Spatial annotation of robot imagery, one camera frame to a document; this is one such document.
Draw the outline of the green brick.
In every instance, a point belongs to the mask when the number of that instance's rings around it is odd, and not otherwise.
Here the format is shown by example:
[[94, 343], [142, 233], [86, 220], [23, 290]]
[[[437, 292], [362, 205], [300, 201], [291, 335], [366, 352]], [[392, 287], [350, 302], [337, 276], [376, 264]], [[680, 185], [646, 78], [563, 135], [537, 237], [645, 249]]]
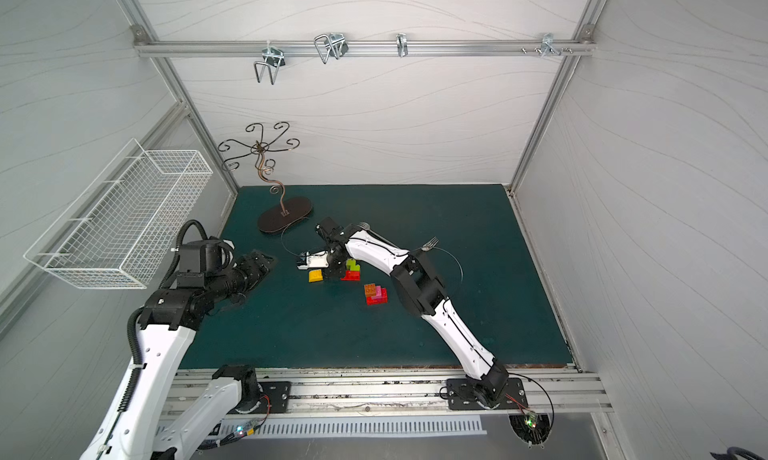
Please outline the green brick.
[[354, 259], [347, 259], [345, 261], [345, 268], [348, 272], [360, 272], [361, 267]]

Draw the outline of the small red brick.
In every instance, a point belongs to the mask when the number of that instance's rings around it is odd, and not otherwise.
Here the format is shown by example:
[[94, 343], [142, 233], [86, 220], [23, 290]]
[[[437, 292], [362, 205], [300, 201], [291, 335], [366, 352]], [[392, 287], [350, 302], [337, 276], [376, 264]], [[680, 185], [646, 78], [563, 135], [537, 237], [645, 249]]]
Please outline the small red brick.
[[352, 271], [352, 270], [347, 270], [341, 278], [342, 281], [359, 281], [360, 279], [361, 279], [360, 272]]

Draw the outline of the yellow curved brick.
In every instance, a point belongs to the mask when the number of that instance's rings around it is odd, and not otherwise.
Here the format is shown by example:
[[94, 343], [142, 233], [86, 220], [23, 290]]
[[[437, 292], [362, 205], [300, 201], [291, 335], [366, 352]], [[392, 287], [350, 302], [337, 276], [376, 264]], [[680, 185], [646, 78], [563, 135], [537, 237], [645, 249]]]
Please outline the yellow curved brick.
[[308, 274], [308, 281], [310, 283], [322, 282], [323, 280], [323, 272], [320, 269], [311, 270]]

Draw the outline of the long red brick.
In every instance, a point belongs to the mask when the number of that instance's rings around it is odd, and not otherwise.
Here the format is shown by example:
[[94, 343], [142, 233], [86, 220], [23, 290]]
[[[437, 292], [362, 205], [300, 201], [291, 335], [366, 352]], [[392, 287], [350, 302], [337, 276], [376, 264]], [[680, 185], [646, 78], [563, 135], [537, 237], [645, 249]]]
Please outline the long red brick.
[[367, 304], [367, 305], [378, 305], [378, 304], [385, 304], [385, 303], [387, 303], [387, 302], [388, 302], [388, 293], [387, 293], [387, 290], [386, 290], [386, 296], [385, 296], [385, 297], [383, 297], [383, 298], [377, 298], [376, 296], [374, 296], [374, 297], [367, 297], [367, 298], [366, 298], [366, 304]]

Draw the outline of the orange brick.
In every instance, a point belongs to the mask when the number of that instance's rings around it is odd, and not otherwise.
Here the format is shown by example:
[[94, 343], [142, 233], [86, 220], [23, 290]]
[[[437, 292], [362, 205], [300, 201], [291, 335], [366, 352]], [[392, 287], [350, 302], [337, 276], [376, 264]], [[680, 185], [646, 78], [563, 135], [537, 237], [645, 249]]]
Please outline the orange brick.
[[364, 285], [364, 294], [365, 297], [374, 297], [377, 295], [377, 285], [376, 284], [365, 284]]

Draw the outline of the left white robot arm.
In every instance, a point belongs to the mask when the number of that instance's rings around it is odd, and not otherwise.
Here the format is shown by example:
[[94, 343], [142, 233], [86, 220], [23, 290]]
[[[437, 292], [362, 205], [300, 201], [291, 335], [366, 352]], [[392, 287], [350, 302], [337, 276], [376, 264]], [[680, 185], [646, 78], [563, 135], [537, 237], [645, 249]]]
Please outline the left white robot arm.
[[203, 320], [224, 301], [247, 299], [274, 257], [236, 256], [218, 238], [179, 244], [168, 277], [129, 317], [131, 361], [84, 459], [189, 459], [228, 413], [251, 413], [264, 392], [253, 367], [224, 365], [165, 431], [157, 430], [174, 378]]

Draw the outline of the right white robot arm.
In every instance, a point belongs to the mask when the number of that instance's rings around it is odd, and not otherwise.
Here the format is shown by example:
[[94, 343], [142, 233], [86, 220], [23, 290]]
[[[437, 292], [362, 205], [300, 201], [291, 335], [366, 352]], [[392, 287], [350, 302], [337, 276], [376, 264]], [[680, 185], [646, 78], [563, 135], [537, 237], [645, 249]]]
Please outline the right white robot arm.
[[342, 227], [330, 217], [315, 231], [325, 243], [329, 269], [354, 260], [388, 275], [404, 308], [431, 325], [459, 360], [472, 398], [486, 409], [499, 406], [509, 373], [463, 322], [427, 251], [399, 248], [368, 228]]

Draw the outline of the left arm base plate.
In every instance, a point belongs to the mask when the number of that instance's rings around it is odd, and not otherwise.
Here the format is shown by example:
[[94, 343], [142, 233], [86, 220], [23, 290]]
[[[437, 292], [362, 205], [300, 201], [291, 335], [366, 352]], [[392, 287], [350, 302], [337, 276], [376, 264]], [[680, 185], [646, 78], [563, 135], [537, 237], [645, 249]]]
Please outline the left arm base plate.
[[285, 413], [291, 393], [292, 383], [288, 381], [267, 381], [258, 385], [245, 385], [241, 399], [229, 411], [229, 414], [257, 415], [267, 413]]

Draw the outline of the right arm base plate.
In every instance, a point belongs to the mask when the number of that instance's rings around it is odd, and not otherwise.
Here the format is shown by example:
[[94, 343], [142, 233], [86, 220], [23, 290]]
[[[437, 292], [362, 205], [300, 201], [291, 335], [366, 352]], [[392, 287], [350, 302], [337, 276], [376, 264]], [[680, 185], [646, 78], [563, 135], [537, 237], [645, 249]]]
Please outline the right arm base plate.
[[470, 381], [466, 378], [447, 379], [438, 391], [440, 399], [447, 402], [451, 411], [512, 410], [522, 411], [529, 408], [526, 392], [519, 378], [511, 378], [503, 390], [500, 402], [495, 407], [483, 405], [476, 397]]

